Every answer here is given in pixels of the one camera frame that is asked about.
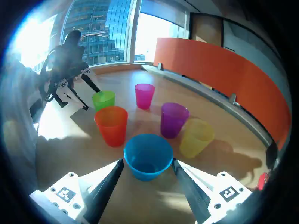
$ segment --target orange wall panel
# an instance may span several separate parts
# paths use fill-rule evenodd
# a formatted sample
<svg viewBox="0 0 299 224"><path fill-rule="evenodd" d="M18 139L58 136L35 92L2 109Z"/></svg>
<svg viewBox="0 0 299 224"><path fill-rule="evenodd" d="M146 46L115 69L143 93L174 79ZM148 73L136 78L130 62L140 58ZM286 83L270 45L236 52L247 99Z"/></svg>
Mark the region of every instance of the orange wall panel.
<svg viewBox="0 0 299 224"><path fill-rule="evenodd" d="M279 141L281 149L291 116L270 77L247 59L221 47L194 40L158 38L154 65L203 82L247 109Z"/></svg>

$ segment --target skyscraper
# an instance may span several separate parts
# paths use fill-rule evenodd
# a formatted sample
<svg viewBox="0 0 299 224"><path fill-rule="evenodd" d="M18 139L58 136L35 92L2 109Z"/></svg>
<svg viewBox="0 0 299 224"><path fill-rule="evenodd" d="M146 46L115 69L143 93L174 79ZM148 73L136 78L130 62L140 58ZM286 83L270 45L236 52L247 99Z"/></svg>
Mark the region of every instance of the skyscraper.
<svg viewBox="0 0 299 224"><path fill-rule="evenodd" d="M63 40L72 30L81 31L83 60L89 65L124 61L131 0L75 0L63 28Z"/></svg>

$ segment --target orange cup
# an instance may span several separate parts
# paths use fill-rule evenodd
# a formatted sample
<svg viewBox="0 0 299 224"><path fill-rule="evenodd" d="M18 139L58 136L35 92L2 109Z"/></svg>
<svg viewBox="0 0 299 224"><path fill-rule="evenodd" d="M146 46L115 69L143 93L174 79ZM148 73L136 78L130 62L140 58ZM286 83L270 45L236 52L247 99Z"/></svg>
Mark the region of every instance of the orange cup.
<svg viewBox="0 0 299 224"><path fill-rule="evenodd" d="M107 106L95 114L95 123L111 147L119 147L124 143L127 120L128 112L119 106Z"/></svg>

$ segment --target green cup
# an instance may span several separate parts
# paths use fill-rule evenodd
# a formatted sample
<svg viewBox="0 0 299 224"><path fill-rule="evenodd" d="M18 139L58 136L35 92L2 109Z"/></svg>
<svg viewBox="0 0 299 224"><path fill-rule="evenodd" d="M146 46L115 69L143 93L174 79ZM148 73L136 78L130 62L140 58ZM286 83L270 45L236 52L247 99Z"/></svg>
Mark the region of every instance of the green cup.
<svg viewBox="0 0 299 224"><path fill-rule="evenodd" d="M96 111L101 110L107 106L114 106L115 104L115 92L112 91L101 91L95 93L92 96L93 105Z"/></svg>

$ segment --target white wall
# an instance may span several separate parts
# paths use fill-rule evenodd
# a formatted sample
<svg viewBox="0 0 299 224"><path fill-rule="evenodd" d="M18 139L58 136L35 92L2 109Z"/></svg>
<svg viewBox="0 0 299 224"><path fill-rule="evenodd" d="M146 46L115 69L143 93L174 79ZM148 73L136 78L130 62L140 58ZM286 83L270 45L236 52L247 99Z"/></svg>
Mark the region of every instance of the white wall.
<svg viewBox="0 0 299 224"><path fill-rule="evenodd" d="M194 5L200 12L222 16L219 8L212 2L212 0L187 0L190 4Z"/></svg>
<svg viewBox="0 0 299 224"><path fill-rule="evenodd" d="M224 22L224 47L233 49L236 54L246 58L265 72L279 88L291 110L291 96L287 78L261 51L234 36L226 22Z"/></svg>
<svg viewBox="0 0 299 224"><path fill-rule="evenodd" d="M261 27L257 26L256 24L252 23L251 21L248 21L248 20L234 14L233 12L227 14L224 17L227 19L233 20L235 22L238 22L238 23L246 26L247 28L251 29L256 34L258 34L261 38L263 38L263 40L265 40L277 52L277 49L275 48L274 43L269 38L268 34Z"/></svg>

